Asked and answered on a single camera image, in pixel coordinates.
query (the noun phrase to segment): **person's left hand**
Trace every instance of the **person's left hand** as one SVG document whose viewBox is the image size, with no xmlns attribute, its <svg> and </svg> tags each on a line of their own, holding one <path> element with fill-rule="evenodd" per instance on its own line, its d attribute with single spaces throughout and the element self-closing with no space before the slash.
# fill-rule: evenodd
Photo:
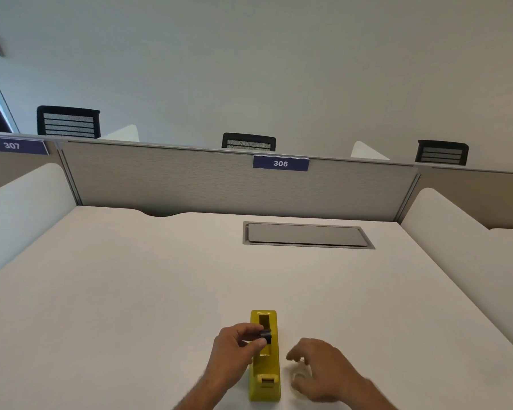
<svg viewBox="0 0 513 410">
<path fill-rule="evenodd" d="M 259 338 L 259 331 L 263 329 L 259 324 L 222 328 L 213 343 L 202 379 L 225 394 L 243 376 L 253 356 L 266 346 L 266 339 Z"/>
</svg>

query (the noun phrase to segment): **hand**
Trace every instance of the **hand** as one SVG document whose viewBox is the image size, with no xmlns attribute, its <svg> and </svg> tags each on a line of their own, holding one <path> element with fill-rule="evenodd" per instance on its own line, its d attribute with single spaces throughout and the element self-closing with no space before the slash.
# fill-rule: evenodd
<svg viewBox="0 0 513 410">
<path fill-rule="evenodd" d="M 295 390 L 311 401 L 343 401 L 350 407 L 358 402 L 366 380 L 340 350 L 320 339 L 302 338 L 287 354 L 288 360 L 301 358 L 312 368 L 312 378 L 295 377 Z"/>
<path fill-rule="evenodd" d="M 215 338 L 202 379 L 215 386 L 221 397 L 243 376 L 253 356 L 266 346 L 266 340 L 259 338 L 263 329 L 259 324 L 236 324 L 222 328 Z"/>
</svg>

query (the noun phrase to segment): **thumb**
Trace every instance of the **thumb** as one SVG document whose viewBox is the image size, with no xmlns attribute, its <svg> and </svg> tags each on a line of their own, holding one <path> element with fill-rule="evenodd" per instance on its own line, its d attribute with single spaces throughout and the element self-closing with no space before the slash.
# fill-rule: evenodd
<svg viewBox="0 0 513 410">
<path fill-rule="evenodd" d="M 319 385 L 313 378 L 295 376 L 291 386 L 312 401 L 319 398 Z"/>
<path fill-rule="evenodd" d="M 254 341 L 249 342 L 243 347 L 243 352 L 247 355 L 248 359 L 251 359 L 253 355 L 258 354 L 266 346 L 266 339 L 257 338 Z"/>
</svg>

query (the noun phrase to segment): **person's right hand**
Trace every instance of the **person's right hand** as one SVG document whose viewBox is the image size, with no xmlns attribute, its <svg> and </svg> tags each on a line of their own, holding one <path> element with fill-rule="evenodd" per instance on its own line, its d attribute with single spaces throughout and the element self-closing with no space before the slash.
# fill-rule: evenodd
<svg viewBox="0 0 513 410">
<path fill-rule="evenodd" d="M 311 401 L 342 401 L 350 407 L 361 402 L 368 382 L 342 352 L 320 339 L 302 338 L 287 354 L 288 360 L 310 365 L 312 378 L 295 377 L 292 386 Z"/>
</svg>

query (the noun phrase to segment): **blue number sign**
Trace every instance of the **blue number sign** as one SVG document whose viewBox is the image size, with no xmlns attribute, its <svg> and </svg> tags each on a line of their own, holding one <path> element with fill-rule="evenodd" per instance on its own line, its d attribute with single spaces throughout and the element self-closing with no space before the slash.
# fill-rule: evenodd
<svg viewBox="0 0 513 410">
<path fill-rule="evenodd" d="M 253 168 L 308 171 L 309 166 L 309 158 L 276 157 L 275 155 L 253 155 Z"/>
<path fill-rule="evenodd" d="M 41 139 L 13 139 L 0 137 L 0 151 L 49 155 L 48 148 Z"/>
</svg>

